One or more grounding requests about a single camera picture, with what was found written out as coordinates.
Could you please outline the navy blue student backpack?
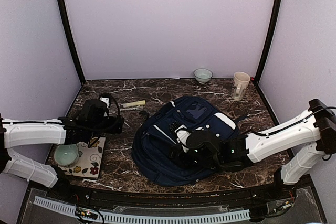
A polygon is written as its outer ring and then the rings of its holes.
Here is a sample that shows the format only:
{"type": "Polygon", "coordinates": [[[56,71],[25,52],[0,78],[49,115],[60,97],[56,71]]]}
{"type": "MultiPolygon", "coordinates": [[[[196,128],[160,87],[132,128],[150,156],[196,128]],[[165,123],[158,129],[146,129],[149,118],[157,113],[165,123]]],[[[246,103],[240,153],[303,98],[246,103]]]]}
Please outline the navy blue student backpack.
{"type": "Polygon", "coordinates": [[[171,146],[177,144],[169,130],[172,122],[179,122],[191,130],[204,128],[214,131],[226,142],[241,134],[237,121],[200,97],[183,96],[162,106],[137,130],[132,158],[139,172],[160,186],[182,186],[223,171],[200,166],[182,168],[169,159],[171,146]]]}

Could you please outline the yellow highlighter pen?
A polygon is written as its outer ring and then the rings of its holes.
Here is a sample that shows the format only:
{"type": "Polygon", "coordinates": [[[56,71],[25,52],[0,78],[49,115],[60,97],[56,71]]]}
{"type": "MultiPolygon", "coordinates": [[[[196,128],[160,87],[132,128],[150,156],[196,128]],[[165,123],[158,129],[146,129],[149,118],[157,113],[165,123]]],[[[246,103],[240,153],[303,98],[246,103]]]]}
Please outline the yellow highlighter pen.
{"type": "Polygon", "coordinates": [[[135,101],[135,102],[129,102],[129,103],[124,103],[122,105],[123,108],[132,108],[136,106],[144,106],[146,104],[145,100],[140,100],[140,101],[135,101]]]}

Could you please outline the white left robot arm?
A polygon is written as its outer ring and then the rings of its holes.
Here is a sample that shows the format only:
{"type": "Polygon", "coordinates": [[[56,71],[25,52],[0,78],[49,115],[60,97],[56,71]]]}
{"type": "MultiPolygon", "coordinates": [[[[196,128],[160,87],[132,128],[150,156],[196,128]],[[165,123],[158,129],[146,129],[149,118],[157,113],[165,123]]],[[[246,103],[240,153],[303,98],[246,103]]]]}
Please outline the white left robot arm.
{"type": "Polygon", "coordinates": [[[114,97],[108,93],[86,100],[72,117],[51,120],[20,121],[1,119],[1,173],[34,181],[63,201],[74,197],[74,189],[63,178],[62,170],[39,163],[14,150],[17,146],[90,144],[102,134],[120,134],[124,118],[114,97]]]}

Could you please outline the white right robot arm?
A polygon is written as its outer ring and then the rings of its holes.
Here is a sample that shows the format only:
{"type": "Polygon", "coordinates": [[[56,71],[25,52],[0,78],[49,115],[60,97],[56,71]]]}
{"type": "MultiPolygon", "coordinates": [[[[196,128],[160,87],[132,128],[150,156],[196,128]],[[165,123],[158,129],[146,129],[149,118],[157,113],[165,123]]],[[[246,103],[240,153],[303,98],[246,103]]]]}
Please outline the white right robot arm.
{"type": "Polygon", "coordinates": [[[307,110],[285,123],[263,132],[250,129],[226,142],[214,131],[191,130],[177,122],[170,124],[170,130],[188,161],[215,171],[241,171],[301,145],[294,158],[275,172],[275,183],[268,187],[273,200],[286,194],[288,185],[296,184],[319,160],[327,161],[335,154],[335,107],[318,99],[311,100],[307,110]]]}

